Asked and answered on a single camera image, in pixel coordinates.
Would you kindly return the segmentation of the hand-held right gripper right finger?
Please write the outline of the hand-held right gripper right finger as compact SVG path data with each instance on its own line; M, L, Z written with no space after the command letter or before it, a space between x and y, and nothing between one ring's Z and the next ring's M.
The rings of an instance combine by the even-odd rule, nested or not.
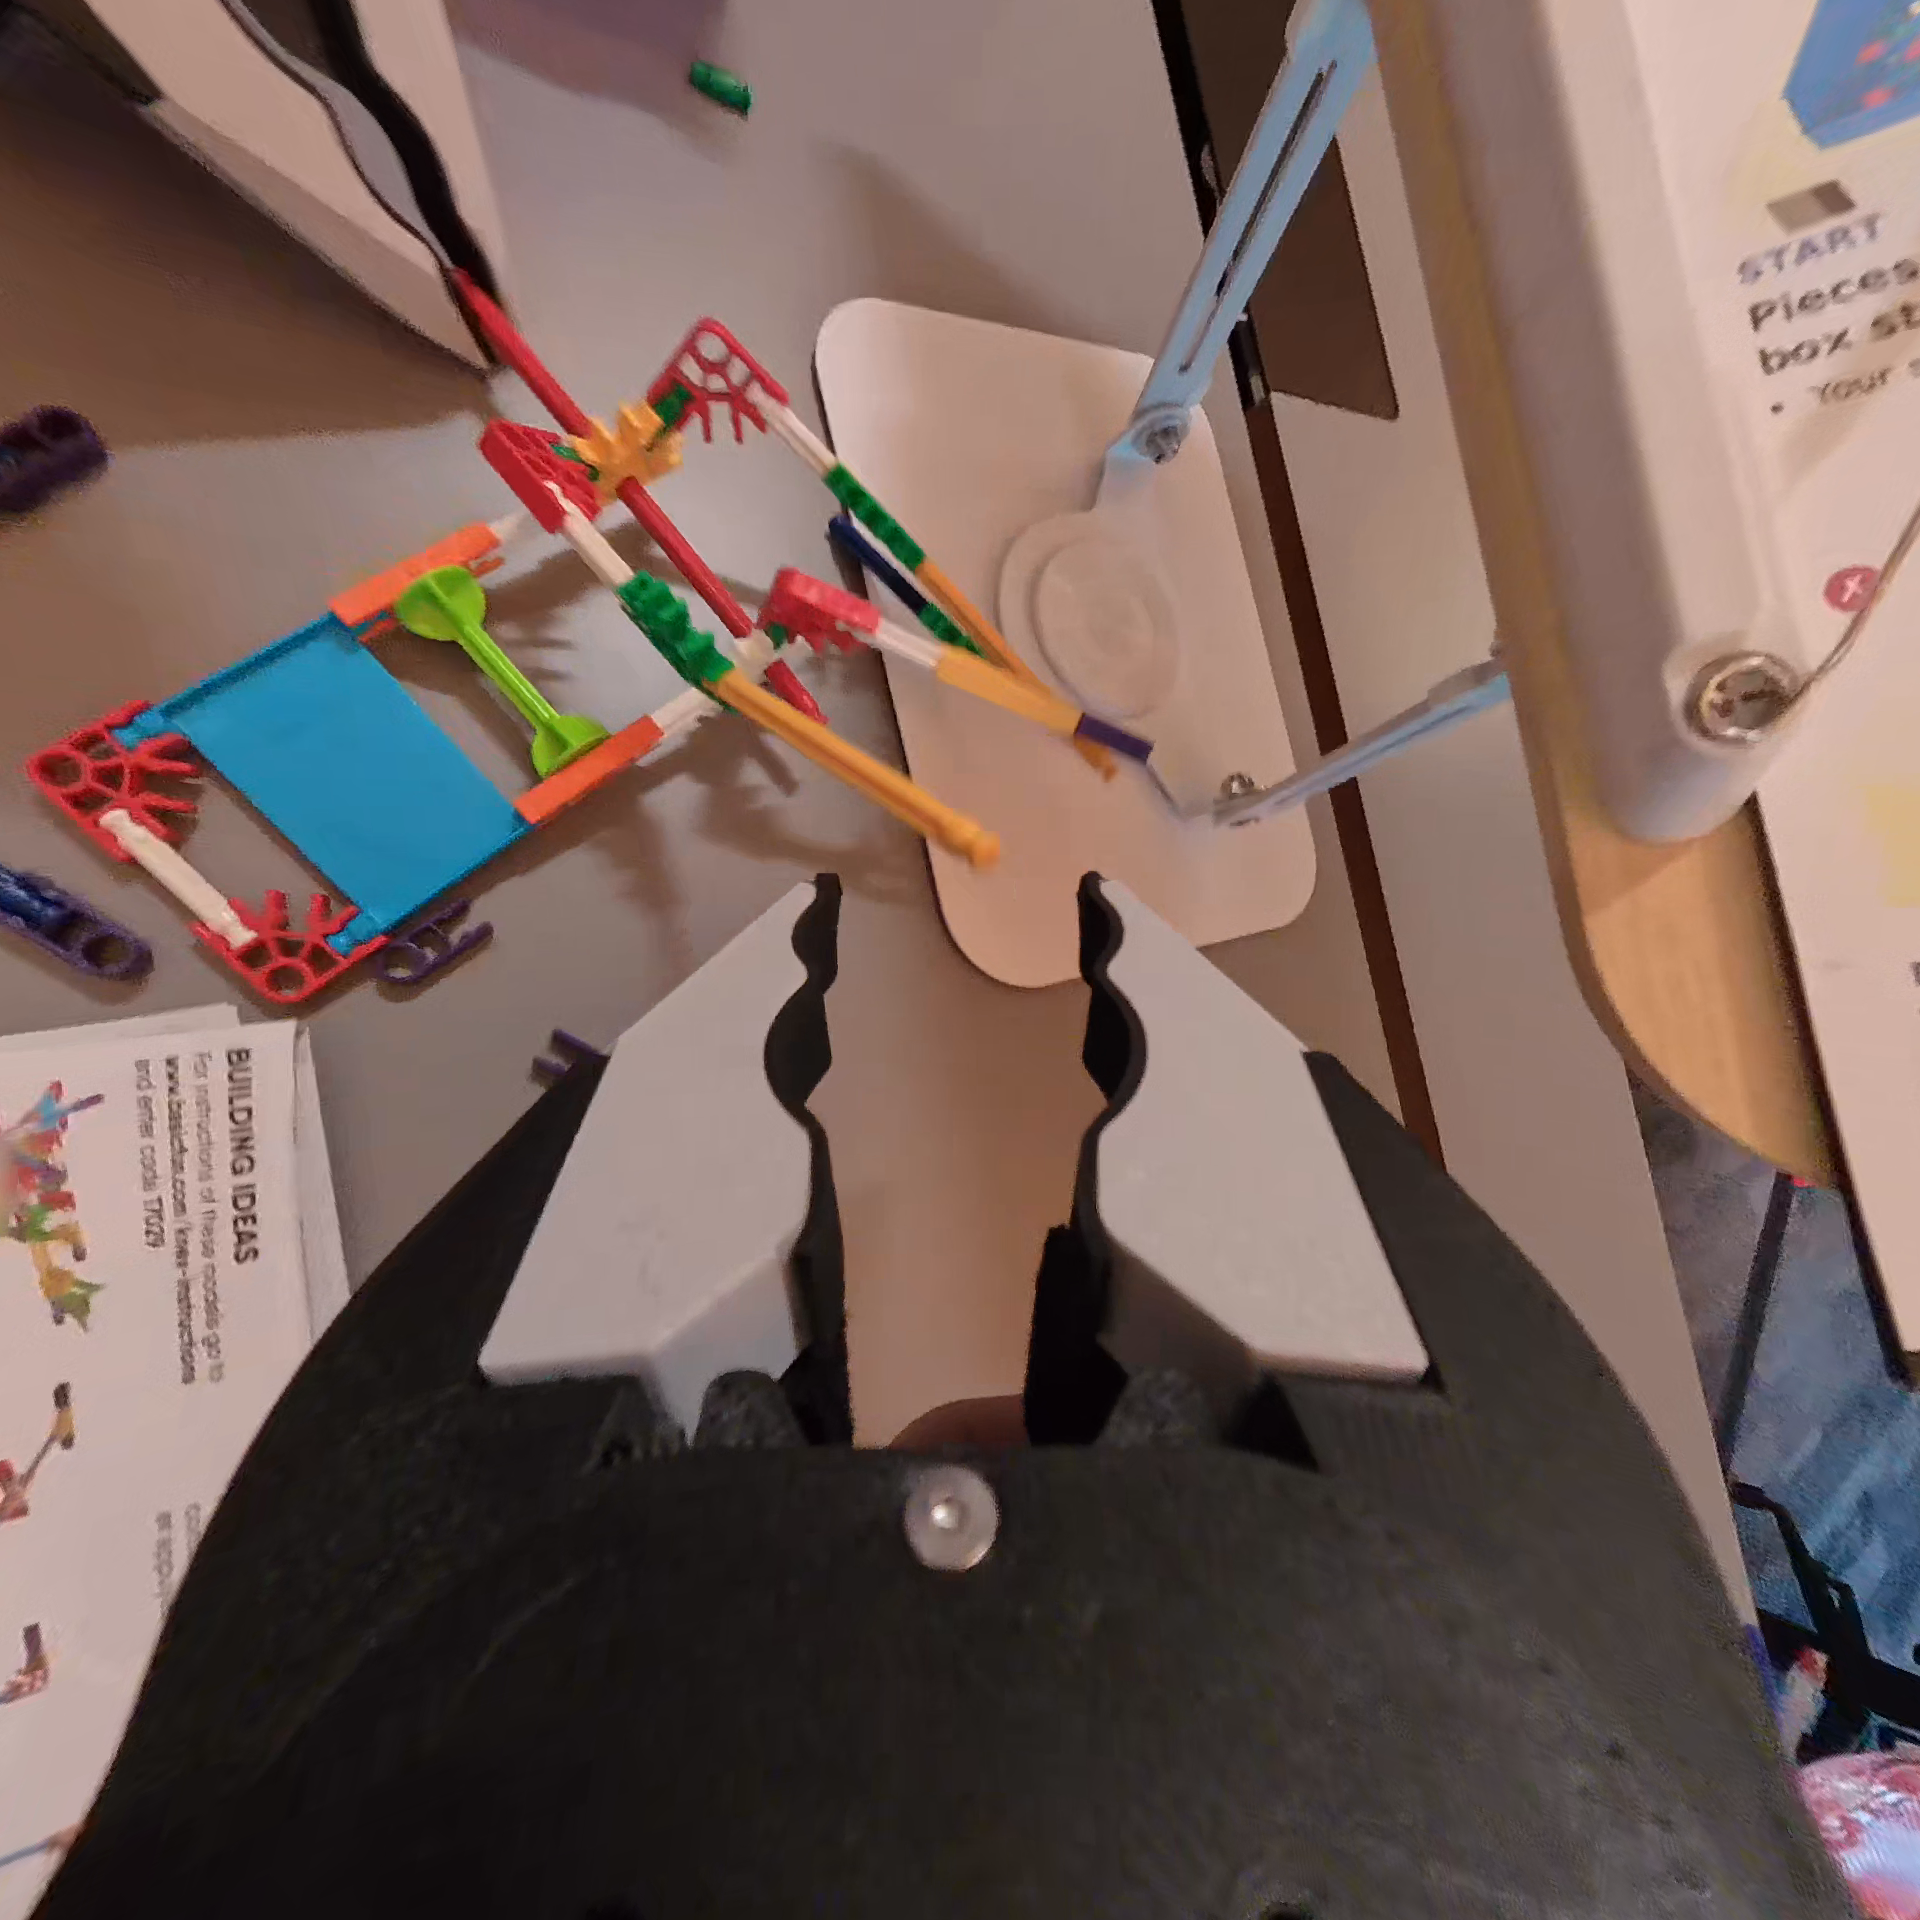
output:
M1432 1368L1315 1049L1116 878L1084 878L1100 1122L1042 1235L1032 1445L1304 1445L1293 1373Z

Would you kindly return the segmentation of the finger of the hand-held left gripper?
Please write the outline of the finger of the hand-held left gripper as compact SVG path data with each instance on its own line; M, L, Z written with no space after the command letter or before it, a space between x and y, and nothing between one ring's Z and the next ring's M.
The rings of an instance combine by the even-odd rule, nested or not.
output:
M496 177L442 0L329 0L353 161L436 270L508 307Z
M329 53L329 8L102 0L102 16L165 86L165 102L138 102L165 139L421 343L489 362L453 270L431 262L353 161L353 91Z

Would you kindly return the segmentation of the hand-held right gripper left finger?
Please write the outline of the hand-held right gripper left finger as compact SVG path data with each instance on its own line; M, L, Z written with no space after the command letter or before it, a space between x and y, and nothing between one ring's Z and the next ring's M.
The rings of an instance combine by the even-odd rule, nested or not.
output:
M489 1387L639 1373L669 1433L766 1373L848 1445L848 1243L810 1094L835 1074L838 878L783 884L617 1049L483 1338Z

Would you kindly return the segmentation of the red toy rod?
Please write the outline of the red toy rod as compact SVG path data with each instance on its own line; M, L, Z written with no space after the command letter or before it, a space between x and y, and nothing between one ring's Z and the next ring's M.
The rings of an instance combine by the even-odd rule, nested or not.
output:
M707 438L712 411L736 438L766 431L783 385L754 397L754 358L721 328L693 328L639 403L589 419L508 307L489 307L466 270L453 270L453 289L496 362L552 419L552 438L518 447L508 419L483 438L525 520L545 520L621 598L630 630L693 687L693 707L729 707L795 749L822 749L835 720L783 657L795 620L754 612L655 499L655 480L684 468L684 431Z

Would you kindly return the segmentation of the colourful construction toy model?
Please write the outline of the colourful construction toy model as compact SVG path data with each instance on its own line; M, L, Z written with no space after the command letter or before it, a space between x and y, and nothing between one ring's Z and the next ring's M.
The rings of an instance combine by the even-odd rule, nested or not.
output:
M941 649L917 612L893 620L860 593L775 564L759 612L795 630L795 650L904 657L957 697L1067 737L1100 760L1100 776L1147 760L1145 732L1053 691L1009 650L1009 635L926 558L926 544L873 499L873 480L818 431L799 431L795 397L766 403L766 431L744 438L783 447L835 489L835 508L853 510L889 558L904 558L904 579L917 579L926 598L976 649ZM684 732L729 716L693 707L684 674L678 697L621 732L552 707L496 649L483 593L483 564L496 564L518 529L552 538L518 499L508 520L453 529L442 544L353 585L316 620L260 649L249 657L173 697L130 697L60 732L27 760L27 782L108 866L149 868L186 906L196 937L233 980L249 980L249 994L329 994L333 980L366 972L391 934L421 925L552 816L669 755ZM935 797L917 776L889 769L838 732L822 749L775 749L961 868L999 868L1005 842L976 816Z

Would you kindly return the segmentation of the white toy booklet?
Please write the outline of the white toy booklet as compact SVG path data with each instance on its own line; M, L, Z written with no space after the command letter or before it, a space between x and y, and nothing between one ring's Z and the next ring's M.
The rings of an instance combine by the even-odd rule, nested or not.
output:
M315 1025L292 1025L292 1216L303 1216L303 1315L315 1338L329 1338L329 1323L353 1309L353 1257L339 1257Z

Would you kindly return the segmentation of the illustrated toy leaflet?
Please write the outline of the illustrated toy leaflet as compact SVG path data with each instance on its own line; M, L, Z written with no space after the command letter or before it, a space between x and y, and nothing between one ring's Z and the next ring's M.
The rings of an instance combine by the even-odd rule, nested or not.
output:
M0 1859L7 1912L30 1912L315 1349L292 1018L207 1001L27 1031L0 1106Z

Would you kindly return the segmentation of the blue rod cross assembly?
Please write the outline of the blue rod cross assembly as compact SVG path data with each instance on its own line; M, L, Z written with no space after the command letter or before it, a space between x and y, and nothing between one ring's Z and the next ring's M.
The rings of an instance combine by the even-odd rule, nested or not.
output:
M108 468L108 447L71 403L30 403L0 419L0 520L56 508L102 468ZM92 898L17 866L0 866L0 925L30 937L36 955L60 955L71 972L108 980L108 984L157 972L157 947L130 925L108 925Z

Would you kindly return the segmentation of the white book stand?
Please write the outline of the white book stand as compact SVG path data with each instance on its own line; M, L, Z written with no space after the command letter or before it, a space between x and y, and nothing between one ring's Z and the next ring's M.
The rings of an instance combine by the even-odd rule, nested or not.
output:
M1805 707L1767 593L1623 8L1272 8L1267 91L1200 270L1116 237L1116 91L971 102L1067 131L1042 239L1100 221L1168 343L838 307L818 338L835 450L985 604L1053 691L1156 737L1084 782L999 716L893 674L917 776L1009 776L1005 878L935 856L947 937L1005 984L1074 972L1074 878L1131 878L1200 947L1304 906L1318 791L1286 650L1318 612L1409 984L1388 1049L1432 1136L1548 1228L1530 1136L1602 1087L1579 1018L1759 1155L1846 1174L1759 782ZM1257 310L1304 604L1257 630L1250 529L1207 379Z

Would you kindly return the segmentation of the printed instruction sheet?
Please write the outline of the printed instruction sheet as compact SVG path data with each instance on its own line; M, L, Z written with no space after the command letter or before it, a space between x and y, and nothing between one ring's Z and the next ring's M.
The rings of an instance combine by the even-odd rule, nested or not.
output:
M1889 0L1623 8L1685 289L1805 707L1759 782L1805 1018L1920 1349L1920 27Z

